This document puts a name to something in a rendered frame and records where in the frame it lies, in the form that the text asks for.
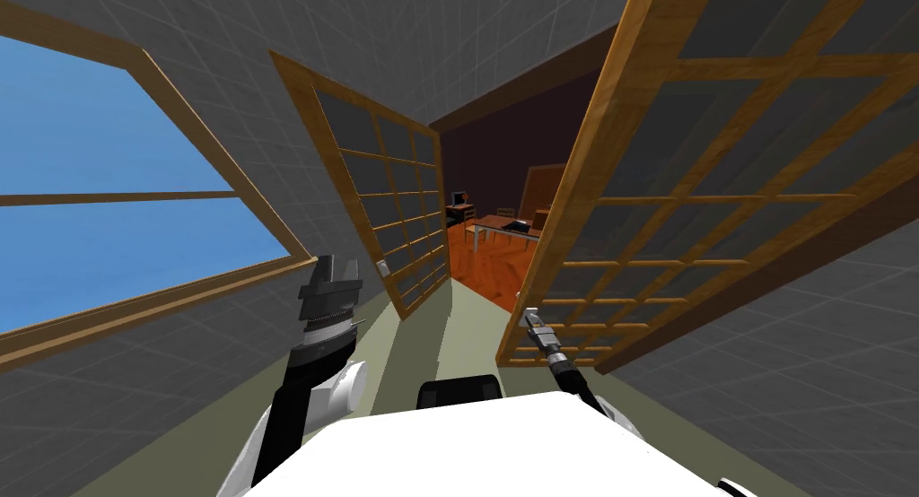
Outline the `dark desk with monitor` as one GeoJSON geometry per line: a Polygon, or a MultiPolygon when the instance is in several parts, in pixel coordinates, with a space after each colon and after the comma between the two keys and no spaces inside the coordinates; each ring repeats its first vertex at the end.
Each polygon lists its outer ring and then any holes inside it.
{"type": "Polygon", "coordinates": [[[467,212],[475,212],[475,206],[468,201],[466,191],[451,192],[451,203],[445,207],[447,227],[465,222],[467,212]]]}

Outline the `wooden lattice door leaf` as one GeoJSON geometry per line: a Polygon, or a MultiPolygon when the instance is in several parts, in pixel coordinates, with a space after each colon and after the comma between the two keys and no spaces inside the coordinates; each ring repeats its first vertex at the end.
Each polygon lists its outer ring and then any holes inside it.
{"type": "Polygon", "coordinates": [[[627,0],[495,356],[609,373],[919,218],[919,0],[627,0]]]}
{"type": "Polygon", "coordinates": [[[400,318],[450,276],[440,136],[269,53],[400,318]]]}

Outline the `brown dining table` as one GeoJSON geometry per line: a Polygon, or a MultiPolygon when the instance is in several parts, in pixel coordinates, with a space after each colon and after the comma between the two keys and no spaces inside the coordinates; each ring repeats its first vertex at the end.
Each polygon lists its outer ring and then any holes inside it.
{"type": "Polygon", "coordinates": [[[476,251],[479,246],[479,236],[484,232],[486,237],[494,234],[503,234],[509,237],[519,236],[525,240],[537,242],[542,234],[542,230],[536,228],[532,221],[523,221],[500,215],[486,215],[465,227],[467,235],[473,236],[473,250],[476,251]]]}

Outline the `wooden framed window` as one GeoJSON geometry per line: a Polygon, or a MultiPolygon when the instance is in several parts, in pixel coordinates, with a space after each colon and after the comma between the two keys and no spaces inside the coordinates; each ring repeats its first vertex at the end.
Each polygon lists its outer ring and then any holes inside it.
{"type": "Polygon", "coordinates": [[[0,373],[313,262],[145,50],[0,0],[0,373]]]}

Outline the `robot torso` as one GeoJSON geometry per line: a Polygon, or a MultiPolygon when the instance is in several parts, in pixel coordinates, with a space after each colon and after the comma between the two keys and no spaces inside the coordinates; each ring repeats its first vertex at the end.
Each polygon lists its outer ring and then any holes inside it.
{"type": "Polygon", "coordinates": [[[562,391],[340,420],[262,482],[233,476],[219,497],[755,497],[562,391]]]}

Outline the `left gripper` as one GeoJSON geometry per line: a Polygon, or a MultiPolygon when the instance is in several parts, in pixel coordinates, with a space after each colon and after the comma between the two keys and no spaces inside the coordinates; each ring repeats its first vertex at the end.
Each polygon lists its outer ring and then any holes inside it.
{"type": "Polygon", "coordinates": [[[304,329],[330,327],[354,316],[363,281],[359,280],[359,262],[346,262],[340,281],[334,281],[334,255],[321,255],[311,274],[311,283],[303,285],[298,298],[302,301],[298,319],[304,329]]]}

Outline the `brown wooden panel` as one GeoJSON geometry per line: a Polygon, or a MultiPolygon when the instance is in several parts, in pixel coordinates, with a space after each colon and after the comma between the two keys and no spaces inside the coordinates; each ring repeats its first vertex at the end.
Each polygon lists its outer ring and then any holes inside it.
{"type": "Polygon", "coordinates": [[[518,215],[532,221],[538,209],[551,206],[565,172],[565,163],[529,167],[518,215]]]}

